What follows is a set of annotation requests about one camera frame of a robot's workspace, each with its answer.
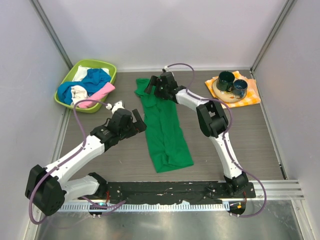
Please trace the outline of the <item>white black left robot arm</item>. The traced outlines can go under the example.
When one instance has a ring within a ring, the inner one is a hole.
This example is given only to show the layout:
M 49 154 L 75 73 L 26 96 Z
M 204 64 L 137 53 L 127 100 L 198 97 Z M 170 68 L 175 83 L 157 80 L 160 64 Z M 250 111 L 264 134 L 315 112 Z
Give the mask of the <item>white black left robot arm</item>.
M 71 177 L 120 141 L 144 132 L 146 128 L 137 109 L 117 109 L 106 125 L 95 127 L 75 149 L 45 167 L 37 164 L 30 170 L 25 190 L 29 207 L 36 206 L 43 214 L 51 216 L 71 200 L 104 198 L 108 183 L 99 174 L 91 172 L 76 180 Z

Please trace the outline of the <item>blue t shirt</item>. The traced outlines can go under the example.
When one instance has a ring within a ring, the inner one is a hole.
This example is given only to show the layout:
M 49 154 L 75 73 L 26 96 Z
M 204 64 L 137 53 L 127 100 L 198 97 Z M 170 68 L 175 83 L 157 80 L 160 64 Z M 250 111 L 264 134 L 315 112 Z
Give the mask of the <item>blue t shirt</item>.
M 57 89 L 60 102 L 71 105 L 71 87 L 79 85 L 86 89 L 88 97 L 100 90 L 106 83 L 111 82 L 107 68 L 88 68 L 79 66 L 72 81 L 62 83 Z

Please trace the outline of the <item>white t shirt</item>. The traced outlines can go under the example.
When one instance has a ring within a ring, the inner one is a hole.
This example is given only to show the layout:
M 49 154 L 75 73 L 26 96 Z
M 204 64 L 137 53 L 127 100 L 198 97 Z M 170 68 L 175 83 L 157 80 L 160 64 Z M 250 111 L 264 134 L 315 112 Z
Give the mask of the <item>white t shirt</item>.
M 77 102 L 81 100 L 86 100 L 89 97 L 87 90 L 80 85 L 72 86 L 70 92 L 71 92 L 72 106 L 74 106 Z

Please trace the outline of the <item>pink t shirt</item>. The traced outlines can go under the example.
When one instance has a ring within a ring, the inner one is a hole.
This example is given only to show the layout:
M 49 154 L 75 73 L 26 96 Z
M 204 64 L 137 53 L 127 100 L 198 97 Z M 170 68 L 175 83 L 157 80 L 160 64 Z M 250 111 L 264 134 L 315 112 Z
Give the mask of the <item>pink t shirt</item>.
M 91 95 L 88 100 L 96 100 L 101 101 L 104 97 L 106 97 L 110 92 L 114 91 L 116 88 L 110 82 L 107 82 L 100 90 Z M 84 101 L 77 105 L 78 108 L 88 109 L 93 107 L 96 102 L 92 101 Z

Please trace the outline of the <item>dark green mug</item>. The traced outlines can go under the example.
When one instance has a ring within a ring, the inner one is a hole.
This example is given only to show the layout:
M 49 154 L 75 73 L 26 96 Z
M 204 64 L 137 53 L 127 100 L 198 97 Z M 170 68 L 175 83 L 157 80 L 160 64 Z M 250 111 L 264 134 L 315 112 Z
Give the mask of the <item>dark green mug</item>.
M 222 71 L 218 75 L 216 87 L 223 92 L 231 92 L 235 81 L 235 75 L 230 71 Z

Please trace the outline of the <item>dark blue mug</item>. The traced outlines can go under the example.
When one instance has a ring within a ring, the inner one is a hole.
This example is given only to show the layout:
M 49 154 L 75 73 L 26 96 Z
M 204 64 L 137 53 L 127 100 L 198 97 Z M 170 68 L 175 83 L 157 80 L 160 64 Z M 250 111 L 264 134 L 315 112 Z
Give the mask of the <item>dark blue mug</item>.
M 237 79 L 233 82 L 233 89 L 232 93 L 240 98 L 243 99 L 247 94 L 248 83 L 243 79 Z

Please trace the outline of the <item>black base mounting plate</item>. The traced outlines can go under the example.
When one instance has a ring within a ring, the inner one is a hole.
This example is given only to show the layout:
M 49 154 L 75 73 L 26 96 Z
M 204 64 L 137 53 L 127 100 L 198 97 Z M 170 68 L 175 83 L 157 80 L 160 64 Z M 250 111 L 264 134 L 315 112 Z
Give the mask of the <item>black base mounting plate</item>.
M 239 193 L 229 193 L 227 183 L 219 181 L 137 181 L 109 182 L 101 197 L 90 200 L 109 200 L 111 204 L 125 201 L 128 205 L 173 205 L 183 201 L 191 205 L 219 204 L 223 199 L 253 199 L 252 182 Z

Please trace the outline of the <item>aluminium frame rail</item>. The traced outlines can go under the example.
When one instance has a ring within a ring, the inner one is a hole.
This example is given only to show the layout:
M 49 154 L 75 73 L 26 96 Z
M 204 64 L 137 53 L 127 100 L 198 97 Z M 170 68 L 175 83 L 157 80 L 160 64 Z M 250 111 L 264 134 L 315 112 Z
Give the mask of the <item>aluminium frame rail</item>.
M 298 180 L 262 180 L 261 183 L 264 186 L 267 200 L 305 199 Z

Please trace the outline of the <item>green t shirt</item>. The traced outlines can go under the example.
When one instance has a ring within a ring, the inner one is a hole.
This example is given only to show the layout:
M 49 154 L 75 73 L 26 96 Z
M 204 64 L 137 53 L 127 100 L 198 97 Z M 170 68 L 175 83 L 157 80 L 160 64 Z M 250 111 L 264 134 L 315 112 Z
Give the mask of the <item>green t shirt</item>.
M 176 104 L 145 93 L 149 79 L 137 78 L 135 94 L 139 97 L 146 124 L 148 152 L 157 173 L 164 173 L 194 165 L 184 138 Z

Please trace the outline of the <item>orange checkered cloth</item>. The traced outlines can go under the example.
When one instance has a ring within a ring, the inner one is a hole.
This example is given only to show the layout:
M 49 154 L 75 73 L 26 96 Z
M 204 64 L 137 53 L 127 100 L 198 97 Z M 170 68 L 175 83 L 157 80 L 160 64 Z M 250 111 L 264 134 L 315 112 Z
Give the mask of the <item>orange checkered cloth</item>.
M 233 71 L 232 73 L 234 74 L 235 79 L 241 79 L 241 80 L 247 81 L 248 90 L 247 90 L 247 95 L 244 99 L 242 99 L 238 102 L 235 102 L 235 103 L 226 103 L 226 104 L 230 108 L 237 108 L 237 107 L 244 107 L 244 106 L 259 104 L 261 102 L 261 99 L 259 96 L 256 80 L 252 79 L 252 78 L 247 78 L 247 77 L 241 75 L 239 71 Z M 218 76 L 214 76 L 213 78 L 206 80 L 204 82 L 204 84 L 206 85 L 209 92 L 211 93 L 211 95 L 214 98 L 217 98 L 217 97 L 214 96 L 212 84 L 217 79 L 218 79 Z

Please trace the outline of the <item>beige ceramic plate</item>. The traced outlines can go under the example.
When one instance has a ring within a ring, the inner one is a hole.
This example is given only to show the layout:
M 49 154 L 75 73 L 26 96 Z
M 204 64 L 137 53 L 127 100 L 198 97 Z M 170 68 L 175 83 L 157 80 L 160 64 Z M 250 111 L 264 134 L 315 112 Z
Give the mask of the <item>beige ceramic plate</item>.
M 220 99 L 221 101 L 225 102 L 225 103 L 228 103 L 228 104 L 233 104 L 233 103 L 237 103 L 239 101 L 241 101 L 242 99 L 238 98 L 237 96 L 235 96 L 233 93 L 232 93 L 232 90 L 230 92 L 227 92 L 227 91 L 220 91 L 217 89 L 217 86 L 216 86 L 216 83 L 217 83 L 217 80 L 215 80 L 213 83 L 212 83 L 212 90 L 213 90 L 213 95 Z

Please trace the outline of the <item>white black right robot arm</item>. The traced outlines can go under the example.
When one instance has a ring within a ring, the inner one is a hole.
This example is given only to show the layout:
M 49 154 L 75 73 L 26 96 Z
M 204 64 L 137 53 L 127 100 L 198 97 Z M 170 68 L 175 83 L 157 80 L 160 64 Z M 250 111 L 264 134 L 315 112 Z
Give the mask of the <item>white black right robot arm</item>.
M 144 92 L 196 112 L 201 132 L 211 140 L 222 163 L 226 193 L 233 198 L 242 195 L 249 180 L 233 150 L 229 138 L 231 123 L 222 107 L 222 101 L 201 97 L 185 86 L 179 86 L 171 71 L 151 76 Z

